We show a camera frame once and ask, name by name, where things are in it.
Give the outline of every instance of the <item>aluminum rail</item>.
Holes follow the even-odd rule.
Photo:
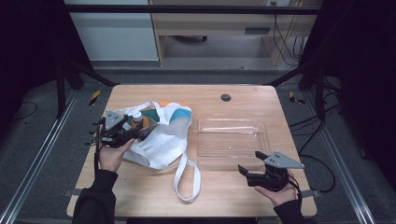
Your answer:
[[[67,102],[67,108],[64,111],[64,114],[59,119],[55,120],[46,140],[44,141],[37,155],[35,156],[35,160],[30,166],[28,172],[26,173],[24,179],[22,180],[20,186],[18,187],[11,201],[8,203],[6,209],[1,214],[0,216],[1,224],[14,223],[14,220],[16,219],[18,213],[20,212],[24,201],[29,195],[30,190],[33,187],[33,184],[38,178],[41,168],[43,167],[45,161],[47,160],[48,155],[52,150],[52,147],[55,144],[55,141],[58,138],[59,133],[61,132],[67,118],[69,117],[69,114],[74,106],[74,103],[77,100],[77,96],[78,96],[78,91],[71,92],[71,95],[69,96]]]
[[[316,114],[314,100],[312,99],[311,95],[306,92],[304,92],[303,95],[304,98],[307,99],[307,103],[311,109],[311,112]],[[338,151],[337,145],[332,140],[332,136],[330,135],[326,126],[323,127],[321,133],[324,144],[327,146],[326,148],[328,149],[329,156],[332,159],[332,164],[334,165],[335,171],[337,172],[344,190],[346,191],[346,195],[348,196],[352,207],[355,210],[359,222],[361,224],[375,224],[375,219],[370,211],[370,208],[368,207],[366,201],[364,201],[353,174],[349,171],[349,168],[347,168],[347,165],[344,162],[341,153]]]

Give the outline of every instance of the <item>table top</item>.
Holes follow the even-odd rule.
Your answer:
[[[229,94],[231,101],[220,99]],[[199,119],[263,119],[271,151],[300,161],[276,90],[270,86],[251,85],[119,85],[114,87],[106,109],[116,110],[147,101],[188,104],[192,125],[188,133],[188,157],[196,161]],[[91,147],[81,170],[76,189],[93,182]],[[200,167],[201,192],[194,203],[183,203],[177,196],[173,180],[176,169],[157,171],[123,161],[113,188],[117,197],[116,217],[272,217],[276,216],[270,200],[248,187],[247,180],[235,169]],[[292,170],[301,190],[308,189],[304,170]],[[179,183],[179,192],[189,198],[193,171],[190,166]],[[67,214],[73,215],[77,196],[72,196]],[[302,213],[310,217],[317,212],[312,197],[303,199]]]

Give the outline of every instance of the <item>person's hand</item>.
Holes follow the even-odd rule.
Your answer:
[[[100,143],[99,147],[102,148],[99,155],[100,168],[116,173],[120,168],[123,154],[131,148],[133,142],[134,138],[129,140],[122,147],[117,148],[104,146],[103,143]]]
[[[290,176],[294,176],[293,173],[288,170]],[[272,192],[269,189],[262,188],[260,186],[254,187],[260,194],[269,198],[275,207],[281,205],[282,203],[286,203],[288,201],[293,201],[296,199],[296,189],[290,183],[278,192]]]

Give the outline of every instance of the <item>black curtain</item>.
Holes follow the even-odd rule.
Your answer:
[[[341,80],[340,101],[362,152],[376,160],[396,190],[395,5],[393,0],[356,0],[319,55],[316,49],[342,15],[318,16],[302,63],[320,57],[317,65],[325,75]],[[314,67],[304,73],[307,86],[315,82],[317,71]]]
[[[69,13],[44,5],[63,0],[3,0],[0,6],[0,134],[7,131],[30,89],[56,79],[59,63],[74,60],[92,69]],[[78,71],[66,78],[81,81]]]

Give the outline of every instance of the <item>camera rig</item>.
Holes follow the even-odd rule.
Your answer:
[[[256,157],[265,164],[265,173],[250,174],[246,168],[238,164],[239,173],[247,178],[249,187],[260,186],[273,192],[282,190],[290,183],[288,168],[304,169],[304,165],[275,151],[270,156],[256,151]]]
[[[120,115],[107,110],[106,116],[102,117],[98,122],[98,126],[103,125],[103,127],[102,131],[97,135],[97,141],[110,147],[121,147],[132,138],[140,138],[143,120],[139,121],[135,128],[126,125],[127,121],[127,115]]]

